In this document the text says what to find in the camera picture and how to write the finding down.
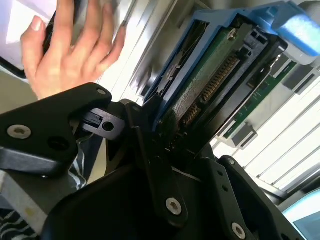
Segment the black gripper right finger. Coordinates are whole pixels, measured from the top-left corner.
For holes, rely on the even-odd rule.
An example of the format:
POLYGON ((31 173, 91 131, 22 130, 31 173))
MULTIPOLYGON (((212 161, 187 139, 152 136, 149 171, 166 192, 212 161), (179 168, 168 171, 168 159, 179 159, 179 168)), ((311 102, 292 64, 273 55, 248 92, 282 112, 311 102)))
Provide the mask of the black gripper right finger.
POLYGON ((198 161, 208 240, 286 240, 288 222, 247 173, 230 159, 198 161))

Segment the person's bare hand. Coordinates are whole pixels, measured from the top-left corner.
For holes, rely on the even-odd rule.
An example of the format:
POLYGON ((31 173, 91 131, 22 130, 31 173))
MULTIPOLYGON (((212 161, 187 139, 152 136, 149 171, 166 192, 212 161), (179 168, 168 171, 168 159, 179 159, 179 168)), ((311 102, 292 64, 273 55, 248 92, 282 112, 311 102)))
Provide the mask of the person's bare hand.
POLYGON ((126 27, 117 31, 111 2, 88 1, 83 30, 72 44, 75 4, 59 0, 47 52, 45 23, 34 16, 21 35, 22 64, 32 91, 41 100, 87 83, 94 83, 120 57, 126 27))

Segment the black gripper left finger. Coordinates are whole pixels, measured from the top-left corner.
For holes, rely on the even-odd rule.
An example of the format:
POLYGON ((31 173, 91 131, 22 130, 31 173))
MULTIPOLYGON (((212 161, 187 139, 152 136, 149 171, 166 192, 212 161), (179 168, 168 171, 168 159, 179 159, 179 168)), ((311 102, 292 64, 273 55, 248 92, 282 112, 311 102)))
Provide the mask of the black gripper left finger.
POLYGON ((133 102, 112 102, 111 94, 95 83, 2 114, 1 169, 46 177, 65 173, 78 154, 77 128, 72 121, 109 141, 124 140, 123 145, 133 149, 134 155, 121 168, 134 167, 145 173, 155 215, 174 228, 186 224, 184 198, 158 137, 150 129, 146 110, 133 102))

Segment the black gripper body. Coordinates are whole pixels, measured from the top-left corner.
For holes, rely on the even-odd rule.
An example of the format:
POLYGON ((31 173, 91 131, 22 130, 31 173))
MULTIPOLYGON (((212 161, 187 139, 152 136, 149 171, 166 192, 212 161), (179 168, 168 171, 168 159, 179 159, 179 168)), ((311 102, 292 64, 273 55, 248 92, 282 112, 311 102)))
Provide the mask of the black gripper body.
POLYGON ((188 211, 175 228, 155 214, 144 172, 123 167, 59 202, 42 230, 44 240, 223 240, 225 234, 203 185, 175 173, 188 211))

